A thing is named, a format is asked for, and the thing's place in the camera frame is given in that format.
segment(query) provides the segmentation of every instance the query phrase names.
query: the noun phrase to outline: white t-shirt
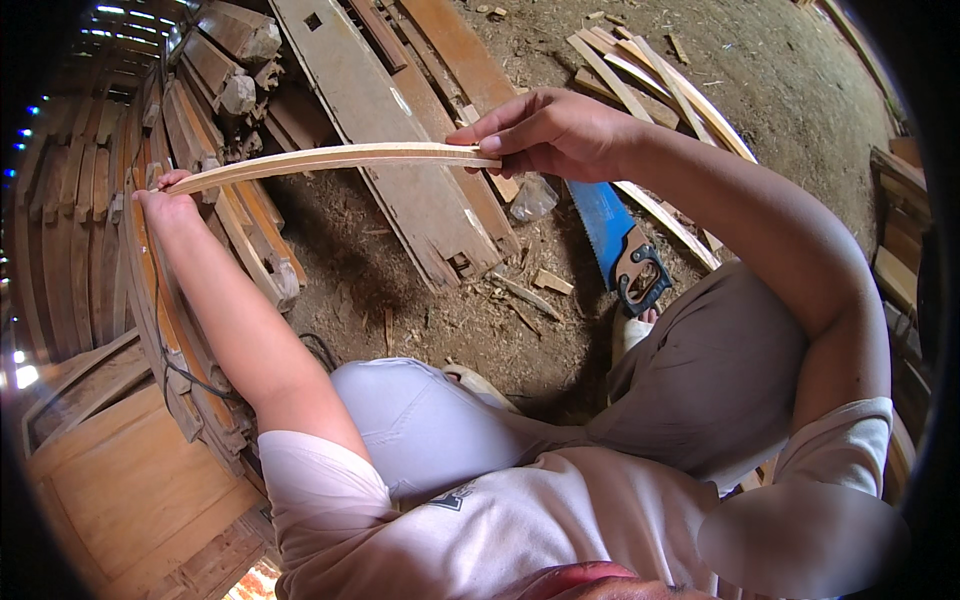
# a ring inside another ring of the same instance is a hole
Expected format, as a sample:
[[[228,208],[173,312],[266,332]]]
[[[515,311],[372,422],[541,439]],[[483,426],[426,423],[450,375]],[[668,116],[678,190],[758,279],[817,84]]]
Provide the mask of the white t-shirt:
[[[888,398],[859,400],[807,425],[774,482],[880,495],[892,411]],[[376,470],[342,446],[292,431],[266,432],[259,446],[281,599],[490,598],[541,568],[584,561],[728,595],[696,547],[716,486],[653,461],[601,447],[544,452],[404,514]]]

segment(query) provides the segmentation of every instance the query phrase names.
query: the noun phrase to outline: hand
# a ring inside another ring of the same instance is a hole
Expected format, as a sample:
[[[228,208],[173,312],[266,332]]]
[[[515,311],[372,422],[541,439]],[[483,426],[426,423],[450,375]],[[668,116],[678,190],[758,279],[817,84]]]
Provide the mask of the hand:
[[[191,173],[189,171],[183,169],[164,173],[156,180],[157,187],[160,191],[137,190],[133,193],[133,199],[140,201],[143,205],[144,214],[151,223],[166,221],[184,213],[199,215],[197,202],[193,197],[187,194],[170,196],[163,193],[163,189],[170,187],[190,175]]]
[[[540,171],[596,183],[626,179],[622,165],[644,127],[639,119],[587,96],[544,87],[495,108],[446,142],[479,142],[483,152],[502,156],[500,174],[506,178]]]

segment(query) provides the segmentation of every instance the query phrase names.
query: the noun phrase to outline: saw handle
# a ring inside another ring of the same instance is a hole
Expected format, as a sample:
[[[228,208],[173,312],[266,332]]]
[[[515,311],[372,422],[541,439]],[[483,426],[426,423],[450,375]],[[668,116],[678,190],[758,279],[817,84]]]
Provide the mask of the saw handle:
[[[654,265],[657,276],[643,289],[638,299],[632,300],[630,288],[647,264]],[[657,249],[639,228],[634,227],[627,233],[627,250],[616,263],[616,293],[623,304],[624,314],[631,318],[639,317],[640,313],[654,305],[668,287],[673,287],[673,282],[660,262]]]

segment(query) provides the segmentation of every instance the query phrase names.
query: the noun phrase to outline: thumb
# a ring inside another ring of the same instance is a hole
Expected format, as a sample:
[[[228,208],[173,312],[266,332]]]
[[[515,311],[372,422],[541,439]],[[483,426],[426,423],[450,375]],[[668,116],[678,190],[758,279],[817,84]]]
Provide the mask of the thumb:
[[[480,140],[481,152],[495,156],[512,155],[537,144],[549,144],[561,134],[550,107],[534,112],[513,127]]]

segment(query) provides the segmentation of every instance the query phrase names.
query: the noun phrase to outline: sleeve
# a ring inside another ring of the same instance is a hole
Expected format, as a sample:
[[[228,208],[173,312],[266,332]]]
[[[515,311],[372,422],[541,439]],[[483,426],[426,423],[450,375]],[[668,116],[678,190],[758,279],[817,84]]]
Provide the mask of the sleeve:
[[[399,515],[376,469],[341,445],[296,431],[257,443],[286,568]]]
[[[818,481],[880,497],[893,410],[887,397],[858,400],[806,425],[780,454],[774,483]]]

